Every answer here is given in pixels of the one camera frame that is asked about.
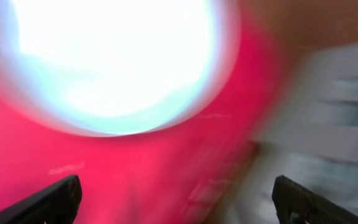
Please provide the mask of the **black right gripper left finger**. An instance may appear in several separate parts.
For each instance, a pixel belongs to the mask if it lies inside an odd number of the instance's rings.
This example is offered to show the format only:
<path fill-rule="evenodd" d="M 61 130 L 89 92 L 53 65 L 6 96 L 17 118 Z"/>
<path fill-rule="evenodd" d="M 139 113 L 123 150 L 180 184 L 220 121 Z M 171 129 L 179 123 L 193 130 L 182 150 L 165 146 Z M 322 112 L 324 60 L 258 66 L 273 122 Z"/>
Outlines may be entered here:
<path fill-rule="evenodd" d="M 77 175 L 69 175 L 0 211 L 0 224 L 73 224 L 82 199 Z"/>

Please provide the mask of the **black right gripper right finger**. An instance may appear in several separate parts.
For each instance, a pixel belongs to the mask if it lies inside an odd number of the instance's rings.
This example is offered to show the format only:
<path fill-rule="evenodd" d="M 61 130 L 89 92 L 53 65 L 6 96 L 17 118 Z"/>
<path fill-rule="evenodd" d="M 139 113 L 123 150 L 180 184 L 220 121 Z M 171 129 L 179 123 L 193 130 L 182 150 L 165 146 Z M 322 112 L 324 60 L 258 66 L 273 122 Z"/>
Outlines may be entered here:
<path fill-rule="evenodd" d="M 284 175 L 275 178 L 272 201 L 280 224 L 358 224 L 358 213 Z"/>

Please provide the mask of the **grey dishwasher rack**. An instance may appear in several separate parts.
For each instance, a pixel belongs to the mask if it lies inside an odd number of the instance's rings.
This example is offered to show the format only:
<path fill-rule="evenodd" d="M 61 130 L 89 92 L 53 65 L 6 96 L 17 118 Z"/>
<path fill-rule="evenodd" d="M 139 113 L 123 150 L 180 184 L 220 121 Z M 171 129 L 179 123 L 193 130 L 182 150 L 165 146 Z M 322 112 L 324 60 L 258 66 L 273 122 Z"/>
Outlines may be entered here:
<path fill-rule="evenodd" d="M 213 223 L 277 223 L 284 175 L 358 215 L 358 43 L 313 52 L 255 134 L 260 148 Z"/>

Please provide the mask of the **red plastic tray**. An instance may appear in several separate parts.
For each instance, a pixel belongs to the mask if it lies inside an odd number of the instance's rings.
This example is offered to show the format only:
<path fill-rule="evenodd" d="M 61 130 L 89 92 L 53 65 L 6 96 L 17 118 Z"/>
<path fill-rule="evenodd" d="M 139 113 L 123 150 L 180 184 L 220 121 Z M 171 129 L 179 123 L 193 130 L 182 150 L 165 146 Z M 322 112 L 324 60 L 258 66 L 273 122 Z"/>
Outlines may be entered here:
<path fill-rule="evenodd" d="M 171 128 L 72 136 L 42 127 L 0 100 L 0 211 L 77 175 L 77 223 L 196 223 L 255 156 L 251 132 L 281 83 L 271 39 L 246 22 L 222 92 Z"/>

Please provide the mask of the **light blue plate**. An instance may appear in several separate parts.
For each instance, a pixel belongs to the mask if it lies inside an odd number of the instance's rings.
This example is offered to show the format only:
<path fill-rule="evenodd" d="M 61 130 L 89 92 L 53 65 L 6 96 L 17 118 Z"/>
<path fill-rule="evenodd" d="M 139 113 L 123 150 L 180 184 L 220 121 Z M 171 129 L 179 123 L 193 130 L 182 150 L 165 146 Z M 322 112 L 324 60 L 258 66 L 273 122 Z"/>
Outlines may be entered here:
<path fill-rule="evenodd" d="M 0 1 L 0 99 L 75 135 L 170 128 L 217 97 L 240 38 L 238 1 Z"/>

